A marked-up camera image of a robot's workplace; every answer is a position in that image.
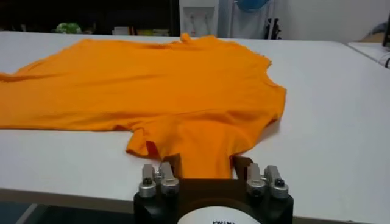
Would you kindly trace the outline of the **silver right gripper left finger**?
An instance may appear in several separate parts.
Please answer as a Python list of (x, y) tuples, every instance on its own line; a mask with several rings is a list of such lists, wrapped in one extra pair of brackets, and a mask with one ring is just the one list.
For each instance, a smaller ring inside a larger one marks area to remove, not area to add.
[(179, 166), (179, 154), (164, 157), (158, 170), (155, 170), (152, 164), (145, 164), (142, 168), (142, 180), (138, 186), (138, 195), (141, 198), (152, 198), (156, 196), (158, 187), (160, 187), (160, 193), (165, 196), (177, 194), (180, 181), (175, 173)]

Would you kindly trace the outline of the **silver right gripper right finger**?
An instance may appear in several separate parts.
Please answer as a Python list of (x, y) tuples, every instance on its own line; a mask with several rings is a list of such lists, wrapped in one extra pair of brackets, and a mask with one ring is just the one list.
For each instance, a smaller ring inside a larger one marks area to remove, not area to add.
[(278, 200), (289, 197), (289, 186), (281, 177), (277, 166), (268, 165), (261, 174), (259, 165), (250, 158), (234, 156), (233, 167), (237, 177), (246, 183), (246, 191), (249, 195), (260, 197), (268, 192)]

